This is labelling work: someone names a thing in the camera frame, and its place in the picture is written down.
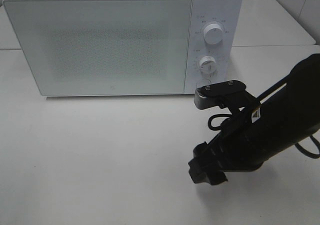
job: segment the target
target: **microwave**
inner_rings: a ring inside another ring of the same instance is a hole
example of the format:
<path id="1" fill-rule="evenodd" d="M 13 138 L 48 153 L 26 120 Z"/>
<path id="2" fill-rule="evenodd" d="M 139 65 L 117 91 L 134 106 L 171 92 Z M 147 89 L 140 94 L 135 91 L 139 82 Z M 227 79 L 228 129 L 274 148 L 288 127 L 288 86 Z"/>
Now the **microwave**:
<path id="1" fill-rule="evenodd" d="M 225 80 L 242 0 L 3 0 L 43 96 L 194 94 Z"/>

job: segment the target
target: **black cable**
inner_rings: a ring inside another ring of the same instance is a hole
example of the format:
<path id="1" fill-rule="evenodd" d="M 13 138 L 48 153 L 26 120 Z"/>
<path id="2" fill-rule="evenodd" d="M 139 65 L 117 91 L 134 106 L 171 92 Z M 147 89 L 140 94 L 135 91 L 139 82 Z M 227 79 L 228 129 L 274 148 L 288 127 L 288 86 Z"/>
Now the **black cable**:
<path id="1" fill-rule="evenodd" d="M 208 127 L 212 131 L 219 131 L 219 130 L 221 130 L 221 125 L 220 126 L 212 126 L 213 119 L 216 119 L 216 118 L 231 118 L 231 117 L 232 117 L 232 114 L 226 114 L 226 113 L 215 114 L 215 115 L 213 115 L 213 116 L 211 116 L 209 118 Z"/>
<path id="2" fill-rule="evenodd" d="M 314 137 L 314 136 L 310 136 L 311 141 L 314 143 L 314 145 L 318 148 L 319 150 L 319 154 L 315 154 L 312 152 L 309 152 L 308 150 L 305 150 L 299 143 L 295 144 L 295 147 L 303 154 L 306 155 L 309 158 L 312 159 L 318 159 L 320 158 L 320 142 Z"/>

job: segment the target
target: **white table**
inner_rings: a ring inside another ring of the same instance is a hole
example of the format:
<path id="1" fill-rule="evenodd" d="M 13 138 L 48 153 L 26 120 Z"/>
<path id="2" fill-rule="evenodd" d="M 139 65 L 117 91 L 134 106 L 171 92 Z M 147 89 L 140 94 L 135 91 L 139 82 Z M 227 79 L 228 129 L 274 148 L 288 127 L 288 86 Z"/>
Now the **white table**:
<path id="1" fill-rule="evenodd" d="M 257 96 L 313 53 L 320 46 L 234 47 L 228 79 Z M 197 110 L 190 95 L 45 98 L 19 50 L 0 51 L 0 88 L 1 225 L 320 220 L 320 160 L 294 147 L 219 186 L 193 184 L 192 150 L 216 134 L 207 119 L 220 110 Z"/>
<path id="2" fill-rule="evenodd" d="M 315 40 L 276 0 L 243 0 L 233 46 L 313 45 Z M 19 49 L 0 7 L 0 49 Z"/>

